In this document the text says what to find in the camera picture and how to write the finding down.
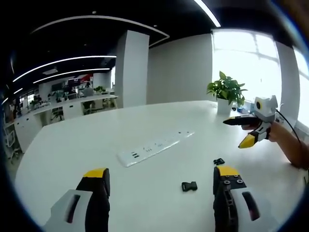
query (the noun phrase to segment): office desk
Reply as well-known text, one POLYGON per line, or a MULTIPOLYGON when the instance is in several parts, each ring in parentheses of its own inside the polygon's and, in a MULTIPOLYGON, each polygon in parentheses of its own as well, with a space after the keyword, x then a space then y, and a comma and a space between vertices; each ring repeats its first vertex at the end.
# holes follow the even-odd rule
POLYGON ((214 231, 213 160, 223 158, 247 186, 271 202, 273 215, 283 222, 302 194, 304 172, 293 168, 270 141, 239 149, 247 132, 223 124, 226 117, 216 111, 216 103, 209 101, 153 104, 44 127, 17 171, 18 196, 33 219, 44 225, 53 204, 75 189, 84 173, 108 167, 110 231, 214 231), (195 133, 131 167, 118 161, 116 154, 124 150, 183 129, 195 133), (183 181, 196 181, 198 190, 182 192, 183 181))
POLYGON ((4 128, 7 129, 7 128, 11 127, 12 125, 14 125, 14 122, 5 123, 4 128))
POLYGON ((46 119, 46 112, 62 107, 64 120, 68 120, 84 115, 82 103, 85 101, 116 98, 117 96, 115 95, 95 95, 86 98, 76 98, 44 106, 17 118, 14 124, 21 150, 25 153, 42 127, 49 124, 49 120, 46 119))

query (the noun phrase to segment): white pot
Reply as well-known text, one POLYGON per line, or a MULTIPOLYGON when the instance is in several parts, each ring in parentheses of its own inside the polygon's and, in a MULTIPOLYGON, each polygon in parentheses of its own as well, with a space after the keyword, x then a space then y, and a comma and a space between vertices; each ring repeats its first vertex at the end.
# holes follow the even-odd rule
POLYGON ((231 113, 233 103, 231 102, 231 104, 228 104, 228 100, 221 98, 218 98, 217 101, 218 101, 217 113, 221 115, 229 115, 231 113))

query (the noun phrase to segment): window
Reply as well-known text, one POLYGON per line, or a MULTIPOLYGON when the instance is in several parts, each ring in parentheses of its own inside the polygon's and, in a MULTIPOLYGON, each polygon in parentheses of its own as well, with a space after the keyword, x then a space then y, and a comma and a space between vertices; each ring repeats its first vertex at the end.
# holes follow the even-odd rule
POLYGON ((32 102, 34 100, 34 94, 28 95, 27 98, 29 103, 32 102))
POLYGON ((269 35, 259 32, 220 29, 213 31, 212 80, 219 71, 245 83, 246 101, 276 95, 281 102, 281 70, 276 44, 269 35))
POLYGON ((116 67, 113 67, 111 70, 111 89, 113 89, 113 86, 115 85, 115 73, 116 67))
POLYGON ((299 71, 299 112, 298 121, 309 128, 309 70, 305 57, 294 48, 294 53, 299 71))

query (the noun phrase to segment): power strip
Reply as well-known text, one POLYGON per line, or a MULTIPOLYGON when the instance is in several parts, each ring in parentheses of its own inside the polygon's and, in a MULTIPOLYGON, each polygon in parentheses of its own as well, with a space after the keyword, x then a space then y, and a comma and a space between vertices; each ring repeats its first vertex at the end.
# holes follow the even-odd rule
POLYGON ((124 151, 118 154, 118 158, 122 165, 130 167, 133 164, 139 163, 151 156, 154 156, 161 151, 164 151, 171 146, 179 143, 181 140, 194 134, 193 131, 179 130, 171 133, 169 136, 145 144, 144 146, 138 147, 134 150, 124 151))

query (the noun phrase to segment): cable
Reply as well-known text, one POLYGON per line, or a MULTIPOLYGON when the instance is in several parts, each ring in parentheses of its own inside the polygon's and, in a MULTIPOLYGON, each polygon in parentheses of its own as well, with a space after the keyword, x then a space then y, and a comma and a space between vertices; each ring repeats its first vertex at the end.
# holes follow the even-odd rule
POLYGON ((296 135, 297 140, 299 141, 299 143, 300 143, 300 145, 301 145, 301 141, 300 141, 298 135, 296 134, 296 131, 294 130, 294 128, 293 128, 292 125, 290 124, 290 122, 285 118, 285 116, 283 116, 283 114, 280 113, 279 110, 276 110, 276 111, 283 117, 283 119, 284 119, 284 120, 289 124, 289 126, 292 128, 294 134, 296 135))

